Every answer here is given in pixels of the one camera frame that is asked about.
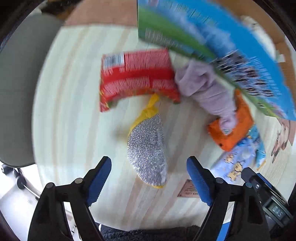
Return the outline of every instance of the sticker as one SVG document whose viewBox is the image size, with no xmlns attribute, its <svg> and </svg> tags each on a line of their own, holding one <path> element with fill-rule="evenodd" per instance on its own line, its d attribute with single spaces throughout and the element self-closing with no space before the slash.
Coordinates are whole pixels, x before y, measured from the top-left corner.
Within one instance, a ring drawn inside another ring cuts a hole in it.
<svg viewBox="0 0 296 241">
<path fill-rule="evenodd" d="M 181 191 L 179 192 L 178 197 L 199 197 L 192 180 L 187 179 Z"/>
</svg>

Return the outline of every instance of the white barcode label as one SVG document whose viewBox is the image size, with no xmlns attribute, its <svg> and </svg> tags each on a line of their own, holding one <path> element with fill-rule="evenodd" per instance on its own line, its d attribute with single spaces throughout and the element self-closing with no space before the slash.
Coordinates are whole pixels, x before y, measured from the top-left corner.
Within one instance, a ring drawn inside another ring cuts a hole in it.
<svg viewBox="0 0 296 241">
<path fill-rule="evenodd" d="M 123 53 L 105 56 L 104 62 L 103 62 L 104 69 L 109 69 L 109 68 L 119 67 L 119 66 L 124 66 Z"/>
</svg>

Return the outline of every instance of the red snack wrapper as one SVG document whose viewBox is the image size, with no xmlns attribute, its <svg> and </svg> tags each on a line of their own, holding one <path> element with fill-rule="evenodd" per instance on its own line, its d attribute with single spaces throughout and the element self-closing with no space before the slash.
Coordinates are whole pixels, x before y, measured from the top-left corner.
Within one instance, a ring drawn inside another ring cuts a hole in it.
<svg viewBox="0 0 296 241">
<path fill-rule="evenodd" d="M 179 103 L 174 76 L 166 49 L 103 55 L 100 111 L 109 110 L 114 100 L 144 94 L 157 93 Z"/>
</svg>

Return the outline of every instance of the purple cloth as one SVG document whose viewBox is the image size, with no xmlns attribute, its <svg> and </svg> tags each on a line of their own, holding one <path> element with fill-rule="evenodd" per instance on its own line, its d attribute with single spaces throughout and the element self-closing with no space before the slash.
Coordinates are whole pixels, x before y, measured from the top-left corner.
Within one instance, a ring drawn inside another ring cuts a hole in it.
<svg viewBox="0 0 296 241">
<path fill-rule="evenodd" d="M 237 124 L 236 105 L 226 88 L 216 81 L 212 66 L 190 60 L 177 69 L 175 82 L 184 96 L 191 96 L 207 112 L 220 116 L 220 129 L 228 134 Z"/>
</svg>

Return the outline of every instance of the wooden table surface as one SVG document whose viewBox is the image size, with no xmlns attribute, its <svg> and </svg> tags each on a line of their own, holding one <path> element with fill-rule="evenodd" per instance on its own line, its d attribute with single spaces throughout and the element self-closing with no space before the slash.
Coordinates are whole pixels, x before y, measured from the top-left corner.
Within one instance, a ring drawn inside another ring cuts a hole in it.
<svg viewBox="0 0 296 241">
<path fill-rule="evenodd" d="M 102 54 L 147 48 L 157 46 L 138 40 L 135 27 L 61 28 L 40 74 L 33 107 L 33 146 L 41 182 L 43 186 L 48 182 L 68 184 L 94 168 L 102 156 L 109 156 L 111 173 L 90 208 L 95 221 L 122 230 L 201 225 L 207 205 L 199 198 L 177 195 L 189 178 L 189 156 L 195 155 L 210 168 L 222 154 L 206 130 L 216 117 L 189 98 L 182 98 L 179 105 L 161 98 L 168 182 L 163 189 L 155 189 L 140 181 L 127 159 L 129 128 L 149 96 L 122 99 L 110 111 L 99 112 Z M 174 52 L 170 56 L 175 68 L 187 62 Z M 260 172 L 276 186 L 292 146 L 288 142 L 272 163 L 271 152 L 281 124 L 259 113 L 252 104 L 250 108 L 267 151 L 267 163 Z"/>
</svg>

